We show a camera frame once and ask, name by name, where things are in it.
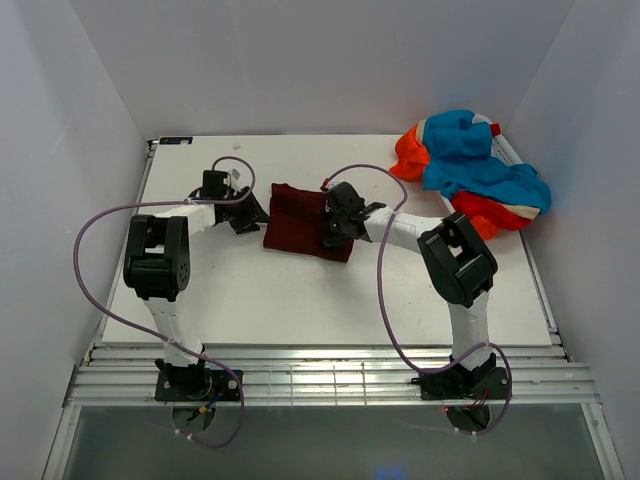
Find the dark red t shirt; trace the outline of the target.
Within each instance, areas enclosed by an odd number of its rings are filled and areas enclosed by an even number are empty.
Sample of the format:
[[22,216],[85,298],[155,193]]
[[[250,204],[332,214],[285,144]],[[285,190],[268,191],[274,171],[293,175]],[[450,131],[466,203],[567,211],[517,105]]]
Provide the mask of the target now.
[[347,263],[353,241],[337,247],[326,247],[322,211],[326,195],[300,190],[286,183],[271,185],[270,220],[263,247],[286,253],[309,255],[324,260]]

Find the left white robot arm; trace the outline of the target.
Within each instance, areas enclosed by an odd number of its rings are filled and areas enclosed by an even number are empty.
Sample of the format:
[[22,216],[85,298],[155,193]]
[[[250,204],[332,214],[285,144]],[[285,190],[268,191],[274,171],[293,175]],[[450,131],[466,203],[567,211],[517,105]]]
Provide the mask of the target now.
[[162,336],[164,357],[155,361],[157,368],[170,389],[194,400],[210,392],[212,376],[180,297],[191,277],[190,239],[225,222],[240,235],[269,221],[252,187],[241,188],[239,178],[235,169],[206,170],[198,192],[185,203],[130,220],[124,282],[143,301]]

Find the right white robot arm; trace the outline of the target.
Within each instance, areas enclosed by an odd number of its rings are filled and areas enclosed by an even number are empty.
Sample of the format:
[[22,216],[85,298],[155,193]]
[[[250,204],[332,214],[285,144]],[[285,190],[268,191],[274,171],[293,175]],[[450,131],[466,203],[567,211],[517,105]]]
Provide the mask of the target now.
[[368,204],[348,182],[325,187],[323,241],[337,247],[351,240],[379,245],[376,282],[382,285],[385,247],[419,254],[431,286],[446,302],[452,332],[450,363],[414,370],[413,381],[427,398],[474,397],[496,369],[490,346],[487,306],[495,257],[471,221],[461,213],[442,219],[407,214],[380,202]]

